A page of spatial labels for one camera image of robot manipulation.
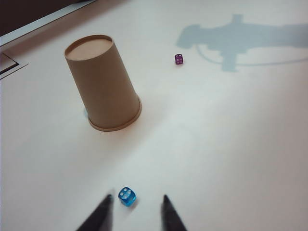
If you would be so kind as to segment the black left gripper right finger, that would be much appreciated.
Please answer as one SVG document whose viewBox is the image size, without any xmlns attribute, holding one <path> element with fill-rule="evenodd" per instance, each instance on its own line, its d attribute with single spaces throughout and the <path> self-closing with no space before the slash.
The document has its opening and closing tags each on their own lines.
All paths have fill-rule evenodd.
<svg viewBox="0 0 308 231">
<path fill-rule="evenodd" d="M 169 197 L 165 194 L 162 202 L 162 229 L 164 231 L 186 231 L 180 216 Z"/>
</svg>

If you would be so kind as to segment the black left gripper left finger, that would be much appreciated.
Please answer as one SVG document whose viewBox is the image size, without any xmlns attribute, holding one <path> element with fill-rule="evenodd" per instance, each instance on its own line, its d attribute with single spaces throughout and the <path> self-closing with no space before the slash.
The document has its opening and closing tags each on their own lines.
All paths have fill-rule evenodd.
<svg viewBox="0 0 308 231">
<path fill-rule="evenodd" d="M 77 231 L 111 231 L 113 226 L 112 210 L 113 196 L 108 194 L 77 228 Z"/>
</svg>

